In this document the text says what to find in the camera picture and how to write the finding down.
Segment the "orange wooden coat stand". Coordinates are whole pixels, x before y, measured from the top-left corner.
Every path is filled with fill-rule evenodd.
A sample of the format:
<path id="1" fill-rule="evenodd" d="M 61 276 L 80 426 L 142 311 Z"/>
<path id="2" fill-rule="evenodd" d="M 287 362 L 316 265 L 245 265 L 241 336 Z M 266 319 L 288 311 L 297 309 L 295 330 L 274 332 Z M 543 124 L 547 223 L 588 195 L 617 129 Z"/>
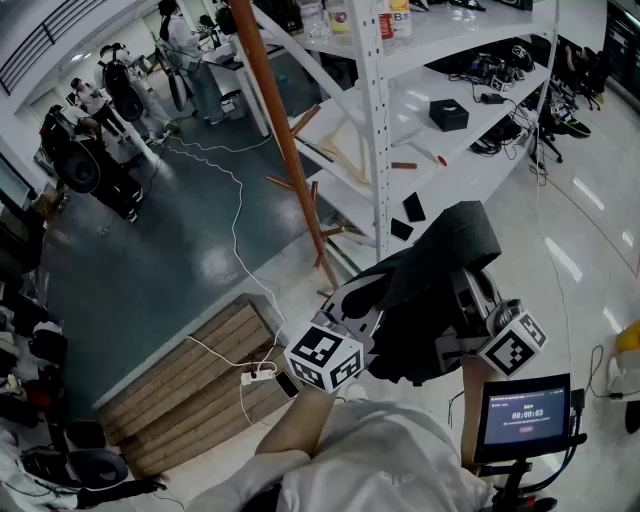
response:
<path id="1" fill-rule="evenodd" d="M 314 266 L 324 270 L 330 284 L 328 290 L 318 290 L 317 294 L 328 298 L 332 292 L 337 290 L 338 282 L 325 255 L 325 237 L 316 214 L 316 192 L 311 192 L 306 181 L 294 135 L 291 132 L 286 111 L 269 65 L 265 45 L 259 34 L 250 0 L 229 0 L 229 6 L 236 22 L 240 43 L 264 99 L 272 129 L 285 161 L 290 184 L 297 195 L 317 252 Z"/>

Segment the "spare hand-held gripper device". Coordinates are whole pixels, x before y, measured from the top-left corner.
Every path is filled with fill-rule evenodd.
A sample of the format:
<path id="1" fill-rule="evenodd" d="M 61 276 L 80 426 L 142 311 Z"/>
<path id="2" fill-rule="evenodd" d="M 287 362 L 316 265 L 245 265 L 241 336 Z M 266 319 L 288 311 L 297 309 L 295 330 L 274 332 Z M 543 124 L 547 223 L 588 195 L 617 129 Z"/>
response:
<path id="1" fill-rule="evenodd" d="M 466 71 L 466 76 L 473 84 L 506 93 L 534 69 L 535 63 L 529 52 L 523 46 L 515 45 L 500 55 L 480 53 Z"/>

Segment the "person's white shirt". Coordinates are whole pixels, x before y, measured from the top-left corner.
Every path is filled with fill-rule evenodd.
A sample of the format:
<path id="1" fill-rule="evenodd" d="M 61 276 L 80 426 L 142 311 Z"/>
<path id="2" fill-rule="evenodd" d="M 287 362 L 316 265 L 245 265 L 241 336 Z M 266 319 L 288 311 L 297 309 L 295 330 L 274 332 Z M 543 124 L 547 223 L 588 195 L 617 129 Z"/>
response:
<path id="1" fill-rule="evenodd" d="M 355 400 L 335 407 L 315 455 L 257 454 L 186 512 L 481 512 L 494 494 L 430 415 Z"/>

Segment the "white metal shelving unit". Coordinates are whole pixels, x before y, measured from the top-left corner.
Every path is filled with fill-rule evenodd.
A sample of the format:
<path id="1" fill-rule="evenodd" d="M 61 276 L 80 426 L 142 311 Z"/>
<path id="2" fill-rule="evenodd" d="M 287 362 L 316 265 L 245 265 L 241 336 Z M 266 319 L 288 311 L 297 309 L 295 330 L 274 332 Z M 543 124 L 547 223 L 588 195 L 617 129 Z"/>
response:
<path id="1" fill-rule="evenodd" d="M 413 245 L 444 209 L 486 201 L 527 153 L 540 108 L 523 102 L 546 91 L 550 64 L 534 61 L 535 69 L 506 93 L 473 84 L 466 71 L 480 53 L 526 49 L 535 38 L 555 43 L 560 0 L 524 8 L 516 0 L 409 0 L 412 35 L 388 40 L 376 0 L 345 0 L 347 36 L 332 34 L 325 1 L 313 8 L 324 27 L 315 37 L 290 35 L 250 4 L 308 186 L 347 221 L 344 228 L 321 228 L 325 252 L 365 269 Z M 486 105 L 482 93 L 507 101 Z M 466 129 L 443 132 L 430 119 L 430 103 L 444 99 L 469 112 Z M 353 180 L 320 147 L 343 118 L 368 142 L 370 185 Z M 417 169 L 392 169 L 392 162 Z M 408 221 L 402 205 L 414 192 L 426 215 L 419 223 Z M 408 241 L 391 235 L 392 218 L 414 228 Z"/>

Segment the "light wooden slats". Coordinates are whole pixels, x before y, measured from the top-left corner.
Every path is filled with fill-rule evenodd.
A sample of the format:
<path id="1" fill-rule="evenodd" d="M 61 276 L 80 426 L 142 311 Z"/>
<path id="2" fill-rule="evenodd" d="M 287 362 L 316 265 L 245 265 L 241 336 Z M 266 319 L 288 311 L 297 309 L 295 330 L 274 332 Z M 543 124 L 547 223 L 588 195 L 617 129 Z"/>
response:
<path id="1" fill-rule="evenodd" d="M 357 183 L 371 184 L 369 145 L 352 121 L 343 118 L 334 131 L 321 139 L 320 147 Z"/>

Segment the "wooden pallet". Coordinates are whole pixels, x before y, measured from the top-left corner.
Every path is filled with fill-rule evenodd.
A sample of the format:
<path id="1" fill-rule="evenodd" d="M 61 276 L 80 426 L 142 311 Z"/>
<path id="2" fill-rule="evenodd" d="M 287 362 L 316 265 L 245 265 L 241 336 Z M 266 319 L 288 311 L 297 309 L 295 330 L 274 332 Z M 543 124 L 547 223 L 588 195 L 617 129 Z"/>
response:
<path id="1" fill-rule="evenodd" d="M 263 296 L 238 296 L 99 407 L 107 441 L 135 477 L 173 469 L 287 402 L 273 379 L 241 382 L 286 367 L 272 312 Z"/>

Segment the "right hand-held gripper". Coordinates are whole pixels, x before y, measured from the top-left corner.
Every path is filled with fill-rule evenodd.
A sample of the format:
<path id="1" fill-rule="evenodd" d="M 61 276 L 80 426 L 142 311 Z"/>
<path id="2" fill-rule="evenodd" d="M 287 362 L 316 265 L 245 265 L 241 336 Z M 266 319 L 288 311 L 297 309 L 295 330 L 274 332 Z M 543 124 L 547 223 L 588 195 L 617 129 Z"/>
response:
<path id="1" fill-rule="evenodd" d="M 519 299 L 503 298 L 490 274 L 463 268 L 451 275 L 454 314 L 436 339 L 444 373 L 464 356 L 483 359 L 504 377 L 515 376 L 544 348 L 548 337 Z"/>

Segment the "black oval equipment pack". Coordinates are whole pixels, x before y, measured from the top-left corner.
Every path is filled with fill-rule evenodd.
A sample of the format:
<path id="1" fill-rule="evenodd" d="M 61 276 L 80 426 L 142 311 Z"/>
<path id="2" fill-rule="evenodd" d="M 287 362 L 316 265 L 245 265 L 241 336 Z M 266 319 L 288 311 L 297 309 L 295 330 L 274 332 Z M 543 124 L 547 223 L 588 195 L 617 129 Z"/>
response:
<path id="1" fill-rule="evenodd" d="M 66 467 L 80 487 L 101 490 L 124 482 L 129 475 L 125 460 L 108 449 L 86 449 L 66 454 Z"/>
<path id="2" fill-rule="evenodd" d="M 138 121 L 143 114 L 143 104 L 132 87 L 127 67 L 120 61 L 100 62 L 104 88 L 111 96 L 118 114 L 127 122 Z"/>
<path id="3" fill-rule="evenodd" d="M 99 165 L 82 143 L 70 141 L 58 147 L 51 159 L 58 177 L 73 191 L 88 194 L 98 187 Z"/>

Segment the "red label bottle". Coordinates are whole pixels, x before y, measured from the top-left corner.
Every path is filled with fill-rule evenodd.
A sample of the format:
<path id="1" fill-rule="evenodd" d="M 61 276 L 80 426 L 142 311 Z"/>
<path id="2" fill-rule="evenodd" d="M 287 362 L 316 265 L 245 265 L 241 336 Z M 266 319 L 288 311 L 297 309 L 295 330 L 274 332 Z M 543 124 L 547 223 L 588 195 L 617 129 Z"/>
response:
<path id="1" fill-rule="evenodd" d="M 392 14 L 390 0 L 376 0 L 379 18 L 379 28 L 383 40 L 393 37 Z"/>

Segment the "person's left forearm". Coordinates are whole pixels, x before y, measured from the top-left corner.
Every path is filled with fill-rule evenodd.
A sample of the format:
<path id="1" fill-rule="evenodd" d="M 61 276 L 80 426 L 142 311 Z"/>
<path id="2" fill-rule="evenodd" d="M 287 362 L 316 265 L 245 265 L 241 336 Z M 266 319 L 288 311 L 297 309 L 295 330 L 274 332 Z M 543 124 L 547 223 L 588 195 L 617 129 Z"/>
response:
<path id="1" fill-rule="evenodd" d="M 313 456 L 336 398 L 336 394 L 303 387 L 284 415 L 260 441 L 255 454 L 300 451 Z"/>

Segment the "yellow cap bottle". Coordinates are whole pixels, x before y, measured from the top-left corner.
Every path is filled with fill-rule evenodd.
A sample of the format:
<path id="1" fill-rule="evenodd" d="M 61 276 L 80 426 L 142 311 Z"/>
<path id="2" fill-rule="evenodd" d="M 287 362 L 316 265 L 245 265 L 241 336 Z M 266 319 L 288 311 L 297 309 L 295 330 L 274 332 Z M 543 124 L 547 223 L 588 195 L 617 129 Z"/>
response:
<path id="1" fill-rule="evenodd" d="M 408 38 L 412 35 L 409 0 L 389 0 L 391 26 L 395 37 Z"/>

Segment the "black box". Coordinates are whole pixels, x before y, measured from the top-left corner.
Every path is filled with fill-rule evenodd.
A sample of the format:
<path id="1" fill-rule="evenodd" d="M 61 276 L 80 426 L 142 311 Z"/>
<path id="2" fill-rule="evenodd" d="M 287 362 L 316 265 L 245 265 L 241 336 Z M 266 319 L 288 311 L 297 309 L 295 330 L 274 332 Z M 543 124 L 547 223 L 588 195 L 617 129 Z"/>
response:
<path id="1" fill-rule="evenodd" d="M 450 132 L 467 128 L 469 112 L 456 100 L 444 99 L 430 103 L 429 117 L 443 132 Z"/>

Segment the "person's right forearm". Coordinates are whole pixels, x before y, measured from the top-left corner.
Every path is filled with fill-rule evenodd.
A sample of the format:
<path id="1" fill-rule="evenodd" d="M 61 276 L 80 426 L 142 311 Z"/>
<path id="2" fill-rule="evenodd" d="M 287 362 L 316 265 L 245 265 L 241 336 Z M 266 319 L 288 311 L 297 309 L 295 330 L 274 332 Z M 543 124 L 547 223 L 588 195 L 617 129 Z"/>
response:
<path id="1" fill-rule="evenodd" d="M 461 434 L 462 466 L 472 471 L 482 411 L 483 388 L 499 375 L 483 359 L 465 356 L 461 359 L 463 375 L 464 419 Z"/>

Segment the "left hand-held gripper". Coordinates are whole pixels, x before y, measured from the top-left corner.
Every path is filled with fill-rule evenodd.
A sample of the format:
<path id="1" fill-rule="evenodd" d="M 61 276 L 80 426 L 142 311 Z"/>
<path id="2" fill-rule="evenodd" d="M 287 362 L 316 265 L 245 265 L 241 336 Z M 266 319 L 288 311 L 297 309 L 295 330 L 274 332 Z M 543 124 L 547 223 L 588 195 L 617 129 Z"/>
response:
<path id="1" fill-rule="evenodd" d="M 366 368 L 384 315 L 380 302 L 388 283 L 389 277 L 381 273 L 357 277 L 299 326 L 284 355 L 302 383 L 334 393 Z"/>

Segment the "small black monitor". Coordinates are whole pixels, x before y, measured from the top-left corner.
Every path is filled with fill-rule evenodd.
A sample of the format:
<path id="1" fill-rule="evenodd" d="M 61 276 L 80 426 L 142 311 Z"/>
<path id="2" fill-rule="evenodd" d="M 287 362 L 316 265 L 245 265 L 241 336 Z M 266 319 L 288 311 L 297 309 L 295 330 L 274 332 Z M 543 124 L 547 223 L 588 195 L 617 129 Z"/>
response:
<path id="1" fill-rule="evenodd" d="M 485 383 L 474 462 L 524 460 L 565 450 L 570 392 L 568 374 Z"/>

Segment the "phone with light case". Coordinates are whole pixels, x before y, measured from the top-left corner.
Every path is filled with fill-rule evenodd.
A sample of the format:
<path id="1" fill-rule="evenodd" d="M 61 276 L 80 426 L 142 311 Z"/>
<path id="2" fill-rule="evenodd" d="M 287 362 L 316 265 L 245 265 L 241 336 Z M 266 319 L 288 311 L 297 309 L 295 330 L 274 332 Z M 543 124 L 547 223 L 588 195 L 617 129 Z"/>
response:
<path id="1" fill-rule="evenodd" d="M 281 370 L 275 375 L 275 381 L 289 400 L 296 398 L 299 394 L 299 387 L 289 376 L 286 370 Z"/>

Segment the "yellow label bottle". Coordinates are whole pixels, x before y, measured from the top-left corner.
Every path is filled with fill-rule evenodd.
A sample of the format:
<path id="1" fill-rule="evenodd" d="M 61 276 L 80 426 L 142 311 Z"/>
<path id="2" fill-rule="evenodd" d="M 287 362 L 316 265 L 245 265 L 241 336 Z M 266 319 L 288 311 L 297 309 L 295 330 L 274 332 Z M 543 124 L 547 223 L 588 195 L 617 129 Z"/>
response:
<path id="1" fill-rule="evenodd" d="M 332 34 L 336 36 L 349 35 L 350 25 L 345 0 L 326 0 L 325 6 Z"/>

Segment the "black office chair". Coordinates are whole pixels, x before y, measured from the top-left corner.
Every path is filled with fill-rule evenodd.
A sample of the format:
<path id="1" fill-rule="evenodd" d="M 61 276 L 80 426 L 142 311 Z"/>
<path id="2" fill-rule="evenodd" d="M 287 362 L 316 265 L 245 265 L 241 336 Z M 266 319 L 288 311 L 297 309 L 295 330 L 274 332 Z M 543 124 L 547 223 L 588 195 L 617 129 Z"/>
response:
<path id="1" fill-rule="evenodd" d="M 589 47 L 573 48 L 566 45 L 565 55 L 572 89 L 585 97 L 590 110 L 594 107 L 600 110 L 599 101 L 602 100 L 607 70 L 602 53 L 596 53 Z"/>

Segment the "yellow object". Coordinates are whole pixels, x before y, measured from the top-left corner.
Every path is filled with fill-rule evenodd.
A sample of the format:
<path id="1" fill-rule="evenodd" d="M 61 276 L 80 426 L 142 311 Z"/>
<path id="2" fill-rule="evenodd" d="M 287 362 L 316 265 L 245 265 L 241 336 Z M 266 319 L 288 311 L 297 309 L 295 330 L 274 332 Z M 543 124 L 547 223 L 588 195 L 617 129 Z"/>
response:
<path id="1" fill-rule="evenodd" d="M 640 320 L 626 327 L 616 338 L 619 353 L 640 350 Z"/>

